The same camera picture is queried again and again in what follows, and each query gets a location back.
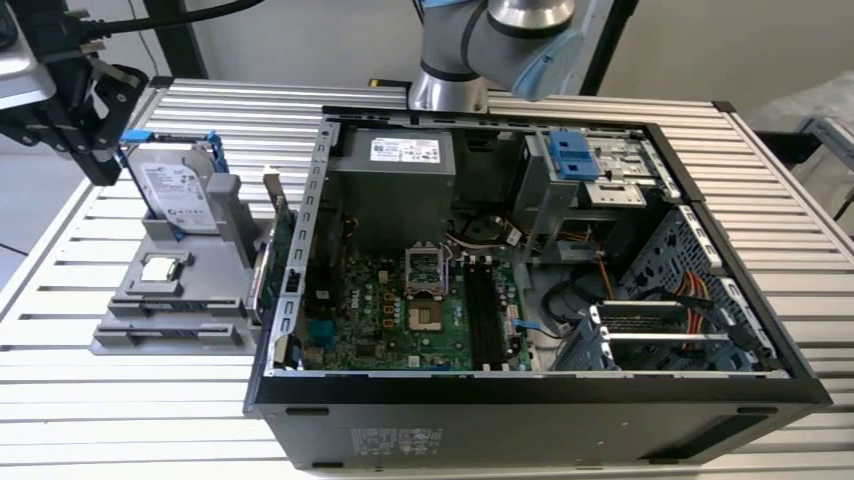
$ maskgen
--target power supply label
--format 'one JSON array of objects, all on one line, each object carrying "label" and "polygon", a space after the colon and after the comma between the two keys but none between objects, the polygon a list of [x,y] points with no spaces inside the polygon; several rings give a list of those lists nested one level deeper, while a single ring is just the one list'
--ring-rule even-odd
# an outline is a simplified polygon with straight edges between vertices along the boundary
[{"label": "power supply label", "polygon": [[370,141],[374,162],[438,163],[438,140],[374,138]]}]

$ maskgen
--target aluminum slotted table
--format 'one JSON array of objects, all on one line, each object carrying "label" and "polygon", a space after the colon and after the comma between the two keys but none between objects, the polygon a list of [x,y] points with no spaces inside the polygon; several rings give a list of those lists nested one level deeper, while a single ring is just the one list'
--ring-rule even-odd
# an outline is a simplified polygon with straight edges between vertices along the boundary
[{"label": "aluminum slotted table", "polygon": [[[149,90],[134,124],[173,134],[214,129],[242,179],[240,196],[254,215],[270,215],[261,169],[278,170],[298,207],[324,104],[402,108],[405,98],[400,89],[178,80]],[[701,467],[340,475],[852,478],[854,245],[739,116],[707,102],[553,97],[530,104],[502,93],[492,93],[490,110],[661,126],[835,406]],[[288,464],[265,424],[242,418],[250,357],[94,357],[86,351],[142,237],[142,213],[126,176],[107,188],[82,184],[0,294],[0,478],[310,478],[317,473]]]}]

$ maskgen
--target blue latch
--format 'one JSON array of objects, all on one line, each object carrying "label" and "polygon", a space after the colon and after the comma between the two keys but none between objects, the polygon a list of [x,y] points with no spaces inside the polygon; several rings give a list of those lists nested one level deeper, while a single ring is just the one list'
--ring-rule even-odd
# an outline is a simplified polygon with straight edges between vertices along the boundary
[{"label": "blue latch", "polygon": [[598,167],[589,153],[589,145],[578,132],[548,132],[548,153],[562,180],[596,180]]},{"label": "blue latch", "polygon": [[147,130],[125,130],[121,134],[121,143],[147,143],[154,138],[154,132]]}]

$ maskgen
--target case label sticker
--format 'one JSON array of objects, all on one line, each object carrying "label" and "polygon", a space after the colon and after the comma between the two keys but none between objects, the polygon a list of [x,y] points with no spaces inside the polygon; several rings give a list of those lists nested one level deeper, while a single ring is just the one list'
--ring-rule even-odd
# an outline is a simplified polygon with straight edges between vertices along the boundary
[{"label": "case label sticker", "polygon": [[441,428],[350,428],[352,450],[368,455],[434,455]]},{"label": "case label sticker", "polygon": [[438,140],[374,138],[370,141],[374,162],[438,163]]}]

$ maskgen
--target motherboard chip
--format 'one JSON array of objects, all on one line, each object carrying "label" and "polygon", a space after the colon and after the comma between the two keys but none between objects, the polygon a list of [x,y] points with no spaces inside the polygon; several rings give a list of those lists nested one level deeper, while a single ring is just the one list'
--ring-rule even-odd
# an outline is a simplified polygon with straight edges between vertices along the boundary
[{"label": "motherboard chip", "polygon": [[409,330],[420,332],[441,331],[441,304],[430,300],[409,302]]},{"label": "motherboard chip", "polygon": [[376,345],[356,345],[356,357],[365,358],[376,355]]}]

